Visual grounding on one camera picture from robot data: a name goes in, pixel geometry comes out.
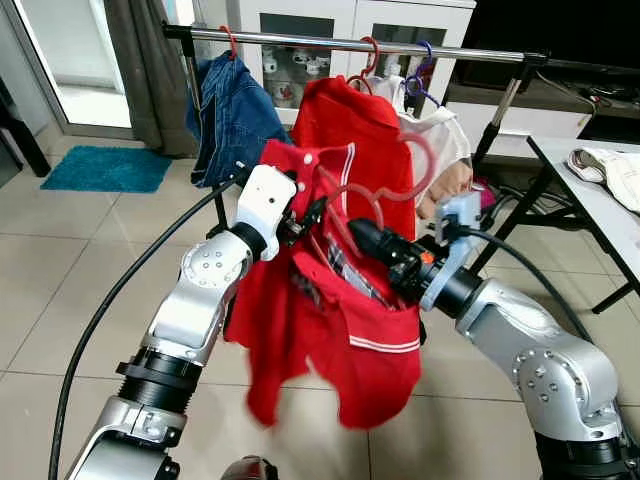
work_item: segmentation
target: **red shirt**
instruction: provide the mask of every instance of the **red shirt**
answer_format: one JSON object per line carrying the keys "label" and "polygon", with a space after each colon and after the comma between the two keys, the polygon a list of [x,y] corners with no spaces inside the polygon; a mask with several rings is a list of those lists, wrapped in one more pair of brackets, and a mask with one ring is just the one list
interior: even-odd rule
{"label": "red shirt", "polygon": [[[299,219],[313,200],[333,190],[316,167],[321,164],[339,178],[352,149],[299,149],[271,140],[261,163],[297,173],[304,189],[292,209]],[[336,200],[334,207],[345,221],[340,203]],[[333,239],[349,265],[395,309],[344,280],[319,257],[310,238],[292,248],[281,245],[273,261],[255,264],[241,282],[227,330],[229,340],[249,348],[247,401],[258,420],[273,425],[280,386],[307,373],[310,360],[336,388],[342,424],[374,427],[404,407],[420,378],[418,307],[397,306],[386,268],[351,255],[328,216],[311,234],[325,255],[327,239]]]}
{"label": "red shirt", "polygon": [[[307,85],[291,137],[299,147],[354,142],[357,155],[345,165],[340,183],[359,183],[371,192],[386,186],[401,193],[413,188],[413,170],[408,146],[398,141],[400,133],[398,115],[385,98],[359,92],[338,76]],[[349,192],[345,199],[342,207],[350,218],[374,219],[362,196]],[[415,238],[413,199],[398,203],[382,198],[380,205],[386,226]]]}

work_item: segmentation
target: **black television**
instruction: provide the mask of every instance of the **black television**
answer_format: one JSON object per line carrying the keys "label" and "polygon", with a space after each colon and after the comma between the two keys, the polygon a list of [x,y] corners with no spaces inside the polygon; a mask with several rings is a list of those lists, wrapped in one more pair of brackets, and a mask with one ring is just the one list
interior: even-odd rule
{"label": "black television", "polygon": [[[556,78],[640,86],[640,0],[478,0],[463,47],[547,53]],[[515,68],[461,61],[456,74],[466,85],[504,88]]]}

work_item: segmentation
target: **gray curtain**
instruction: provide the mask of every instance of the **gray curtain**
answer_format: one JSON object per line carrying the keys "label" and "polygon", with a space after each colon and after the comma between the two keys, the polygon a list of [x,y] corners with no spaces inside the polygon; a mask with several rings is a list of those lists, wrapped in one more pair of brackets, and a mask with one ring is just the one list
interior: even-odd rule
{"label": "gray curtain", "polygon": [[176,47],[162,35],[162,1],[104,5],[135,137],[164,155],[194,154],[197,146],[184,124],[186,78]]}

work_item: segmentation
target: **white cabinet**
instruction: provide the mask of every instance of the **white cabinet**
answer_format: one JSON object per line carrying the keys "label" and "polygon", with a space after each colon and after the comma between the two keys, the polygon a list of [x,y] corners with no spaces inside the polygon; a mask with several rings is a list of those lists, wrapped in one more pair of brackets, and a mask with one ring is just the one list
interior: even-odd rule
{"label": "white cabinet", "polygon": [[[376,40],[459,47],[475,2],[470,0],[227,0],[229,25],[248,32],[310,35],[359,39],[373,35]],[[300,50],[289,47],[239,45],[240,54],[253,77],[265,87],[285,124],[295,122],[305,85],[327,76],[359,73],[366,54],[339,50]],[[382,56],[376,73],[385,62],[401,65],[401,73],[415,68],[416,57],[388,59]],[[455,61],[438,59],[432,72],[429,92],[442,99]]]}
{"label": "white cabinet", "polygon": [[[356,18],[353,38],[371,35],[383,42],[418,43],[428,41],[432,46],[459,47],[462,45],[475,2],[469,1],[421,1],[420,3],[404,3],[396,1],[359,0],[356,7]],[[356,74],[364,68],[367,54],[352,53],[349,62],[349,73]],[[401,75],[414,73],[421,62],[420,57],[381,55],[376,68],[378,75],[383,75],[385,65],[397,63],[401,67]],[[438,101],[442,101],[449,84],[455,60],[440,58],[434,61],[430,71],[430,82],[425,84],[429,93]],[[432,103],[427,102],[423,108],[424,97],[418,99],[415,114],[418,117],[435,110]]]}
{"label": "white cabinet", "polygon": [[[355,0],[229,0],[233,30],[329,38],[351,38]],[[239,45],[253,77],[274,99],[280,120],[295,122],[305,85],[344,74],[348,52]]]}

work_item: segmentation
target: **red hanger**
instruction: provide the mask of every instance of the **red hanger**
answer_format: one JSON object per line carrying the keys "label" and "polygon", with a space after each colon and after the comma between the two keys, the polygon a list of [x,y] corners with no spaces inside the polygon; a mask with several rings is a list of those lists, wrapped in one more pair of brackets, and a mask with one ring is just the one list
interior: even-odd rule
{"label": "red hanger", "polygon": [[353,75],[347,79],[347,84],[351,83],[354,80],[359,80],[367,87],[369,91],[369,95],[373,95],[373,90],[371,90],[371,85],[367,82],[365,75],[369,75],[373,72],[378,65],[378,60],[380,60],[380,48],[378,47],[378,42],[375,41],[373,37],[362,37],[361,41],[369,42],[373,45],[373,62],[369,65],[369,60],[371,59],[371,54],[367,57],[367,65],[360,71],[360,75]]}
{"label": "red hanger", "polygon": [[220,30],[223,30],[225,32],[227,32],[227,35],[229,35],[229,40],[231,41],[231,55],[229,56],[229,58],[231,60],[235,60],[236,55],[237,55],[237,49],[236,49],[236,39],[233,36],[233,34],[231,33],[231,30],[229,30],[229,27],[226,25],[220,25],[218,27]]}
{"label": "red hanger", "polygon": [[369,202],[369,205],[371,205],[371,209],[373,210],[375,215],[376,226],[378,227],[378,229],[382,230],[384,228],[384,216],[382,213],[382,209],[380,208],[380,202],[378,200],[381,197],[388,198],[393,202],[404,202],[404,201],[410,200],[415,196],[417,196],[424,189],[426,189],[429,186],[429,184],[432,182],[435,176],[435,167],[436,167],[437,157],[433,152],[431,145],[429,145],[429,142],[427,142],[422,136],[418,135],[417,133],[402,133],[398,136],[398,140],[404,141],[404,142],[417,143],[418,146],[422,148],[422,150],[424,151],[425,159],[426,159],[425,161],[427,162],[427,165],[426,165],[427,168],[424,176],[415,185],[415,187],[413,187],[411,190],[407,192],[398,193],[398,192],[389,190],[387,187],[381,187],[378,190],[376,190],[375,193],[371,193],[371,190],[369,190],[363,185],[360,185],[359,183],[347,183],[346,185],[338,185],[336,180],[322,165],[318,166],[318,172],[322,176],[324,176],[336,188],[333,191],[333,193],[331,193],[327,198],[327,212],[329,214],[329,217],[331,218],[331,221],[334,223],[334,225],[340,232],[340,235],[342,236],[344,241],[347,243],[347,245],[349,245],[349,247],[353,251],[354,255],[356,255],[359,258],[362,257],[362,254],[360,253],[360,250],[356,246],[356,243],[353,239],[353,236],[351,235],[351,232],[349,231],[347,226],[340,221],[340,218],[338,217],[332,205],[332,202],[344,192],[351,191],[351,192],[359,193],[364,198],[366,198],[367,202]]}

